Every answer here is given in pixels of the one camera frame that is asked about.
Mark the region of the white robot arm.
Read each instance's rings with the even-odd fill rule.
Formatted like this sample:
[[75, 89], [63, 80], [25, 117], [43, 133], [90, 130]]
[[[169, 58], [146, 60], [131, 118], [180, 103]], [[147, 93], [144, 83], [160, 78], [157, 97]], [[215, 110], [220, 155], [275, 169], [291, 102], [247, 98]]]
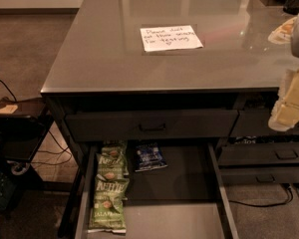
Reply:
[[[299, 59], [299, 13], [276, 28], [268, 37], [274, 44], [290, 44], [291, 53]], [[282, 78], [268, 126], [286, 131], [299, 122], [299, 69], [287, 70]]]

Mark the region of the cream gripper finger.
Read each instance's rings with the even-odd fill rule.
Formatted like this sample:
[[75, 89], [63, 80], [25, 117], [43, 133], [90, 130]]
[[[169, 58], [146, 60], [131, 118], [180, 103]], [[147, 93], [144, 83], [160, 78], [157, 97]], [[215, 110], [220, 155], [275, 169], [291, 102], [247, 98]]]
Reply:
[[295, 21], [296, 18], [293, 17], [284, 22], [282, 25], [280, 25], [278, 28], [271, 32], [271, 34], [268, 37], [268, 41], [273, 44], [289, 43], [291, 40], [291, 34], [293, 31]]
[[287, 70], [283, 77], [268, 126], [276, 131], [286, 131], [299, 122], [299, 69]]

